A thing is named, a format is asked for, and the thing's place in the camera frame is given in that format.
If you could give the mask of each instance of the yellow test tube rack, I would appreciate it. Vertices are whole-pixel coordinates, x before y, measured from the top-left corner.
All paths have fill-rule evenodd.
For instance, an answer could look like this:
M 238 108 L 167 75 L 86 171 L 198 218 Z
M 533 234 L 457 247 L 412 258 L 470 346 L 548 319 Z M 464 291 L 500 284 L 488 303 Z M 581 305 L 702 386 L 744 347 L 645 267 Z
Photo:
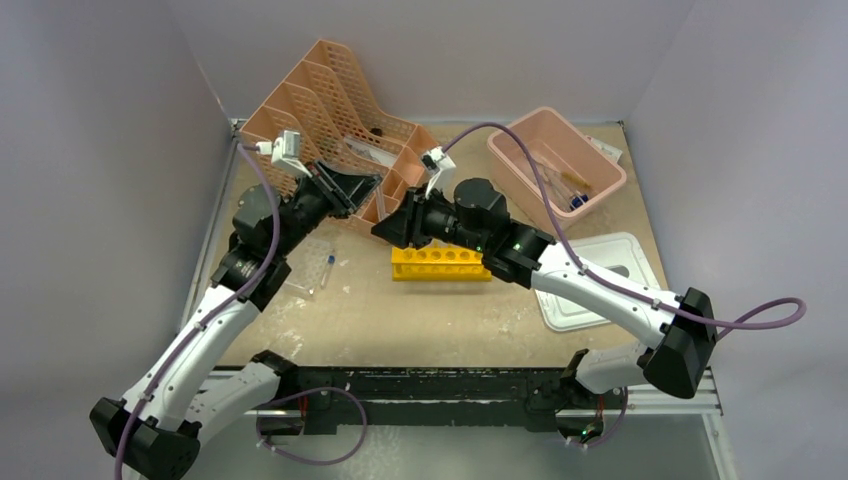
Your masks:
M 395 282 L 490 282 L 483 254 L 459 247 L 392 247 Z

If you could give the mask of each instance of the gray wall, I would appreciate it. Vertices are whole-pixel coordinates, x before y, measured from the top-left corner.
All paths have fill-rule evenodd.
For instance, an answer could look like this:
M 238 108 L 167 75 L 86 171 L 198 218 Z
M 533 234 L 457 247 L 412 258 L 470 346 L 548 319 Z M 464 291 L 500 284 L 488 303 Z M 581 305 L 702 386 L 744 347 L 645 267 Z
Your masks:
M 353 48 L 387 112 L 621 120 L 694 0 L 170 0 L 230 116 L 250 115 L 316 39 Z
M 88 411 L 175 332 L 228 125 L 164 1 L 0 10 L 0 465 L 104 478 Z
M 716 350 L 748 480 L 848 466 L 846 51 L 844 1 L 699 0 L 629 119 L 672 285 L 710 292 L 728 319 L 809 301 L 803 323 Z

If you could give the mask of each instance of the robotic arm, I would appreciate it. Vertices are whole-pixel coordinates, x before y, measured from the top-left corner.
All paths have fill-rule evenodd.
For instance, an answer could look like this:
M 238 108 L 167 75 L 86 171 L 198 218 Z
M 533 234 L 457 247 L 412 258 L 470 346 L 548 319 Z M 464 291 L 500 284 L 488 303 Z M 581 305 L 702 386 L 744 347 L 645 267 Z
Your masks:
M 613 406 L 614 387 L 651 383 L 682 398 L 691 398 L 716 342 L 714 327 L 653 309 L 601 287 L 583 271 L 562 262 L 554 239 L 510 218 L 506 199 L 484 179 L 461 182 L 454 202 L 442 191 L 454 164 L 440 149 L 422 161 L 431 181 L 410 188 L 403 203 L 372 229 L 398 247 L 423 247 L 434 238 L 483 254 L 483 265 L 505 282 L 562 296 L 628 330 L 637 341 L 605 351 L 577 352 L 565 370 L 548 369 L 363 369 L 298 367 L 273 352 L 258 354 L 222 384 L 198 393 L 201 384 L 238 334 L 267 307 L 291 269 L 288 254 L 326 217 L 344 218 L 359 209 L 378 187 L 378 175 L 350 175 L 322 161 L 297 160 L 297 135 L 283 132 L 273 144 L 257 147 L 275 166 L 296 176 L 292 196 L 276 194 L 269 205 L 260 188 L 239 200 L 229 251 L 212 276 L 197 311 L 168 350 L 119 400 L 102 398 L 90 419 L 101 443 L 116 455 L 121 433 L 129 428 L 124 463 L 150 480 L 175 480 L 194 462 L 200 447 L 245 411 L 316 386 L 345 386 L 369 407 L 372 424 L 521 425 L 531 431 L 564 428 L 555 418 L 565 408 L 592 409 L 599 396 Z M 273 261 L 259 281 L 211 322 L 200 319 L 238 291 L 269 253 L 271 209 L 278 211 L 281 236 Z M 690 289 L 685 296 L 652 290 L 587 263 L 594 272 L 630 289 L 642 289 L 666 303 L 711 316 L 706 295 Z M 156 385 L 151 378 L 190 334 L 168 373 Z M 154 387 L 152 394 L 147 394 Z M 127 426 L 130 413 L 144 400 L 141 414 Z M 357 423 L 355 409 L 339 395 L 309 403 L 308 433 L 332 433 L 338 424 Z M 425 415 L 415 412 L 423 408 Z

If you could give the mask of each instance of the gray floor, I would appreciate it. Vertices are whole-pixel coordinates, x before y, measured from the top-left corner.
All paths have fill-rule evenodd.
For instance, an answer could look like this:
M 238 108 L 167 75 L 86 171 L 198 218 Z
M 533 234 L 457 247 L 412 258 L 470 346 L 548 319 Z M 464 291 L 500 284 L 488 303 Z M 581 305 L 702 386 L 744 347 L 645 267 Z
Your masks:
M 555 443 L 552 434 L 512 427 L 373 427 L 357 455 L 330 467 L 305 466 L 257 449 L 251 420 L 213 439 L 185 478 L 718 479 L 698 415 L 628 417 L 614 439 L 587 453 Z M 342 427 L 336 436 L 295 438 L 288 448 L 328 459 L 347 451 L 358 434 L 358 427 Z

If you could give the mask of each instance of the beige work surface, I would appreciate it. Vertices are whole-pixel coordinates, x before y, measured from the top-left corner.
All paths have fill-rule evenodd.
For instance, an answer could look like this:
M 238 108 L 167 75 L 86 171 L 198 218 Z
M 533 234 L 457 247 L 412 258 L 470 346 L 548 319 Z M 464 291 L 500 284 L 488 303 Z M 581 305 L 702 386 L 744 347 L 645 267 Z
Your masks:
M 444 143 L 464 127 L 429 129 Z M 627 184 L 566 233 L 572 239 L 632 233 L 665 287 L 624 132 L 618 125 L 581 130 L 625 151 L 620 164 L 627 172 Z M 455 182 L 488 177 L 494 160 L 486 147 L 489 134 L 488 129 L 477 131 L 451 150 L 457 165 Z M 256 183 L 242 162 L 228 199 L 230 214 L 241 192 Z M 528 222 L 511 201 L 509 210 L 517 220 Z M 216 262 L 224 254 L 232 226 L 228 223 L 224 230 Z M 392 282 L 389 246 L 333 225 L 322 225 L 313 235 L 332 241 L 336 248 L 336 265 L 326 289 L 312 300 L 281 291 L 219 364 L 243 365 L 255 353 L 271 349 L 300 365 L 564 366 L 581 348 L 607 348 L 633 339 L 615 325 L 555 333 L 545 326 L 533 291 L 498 280 Z

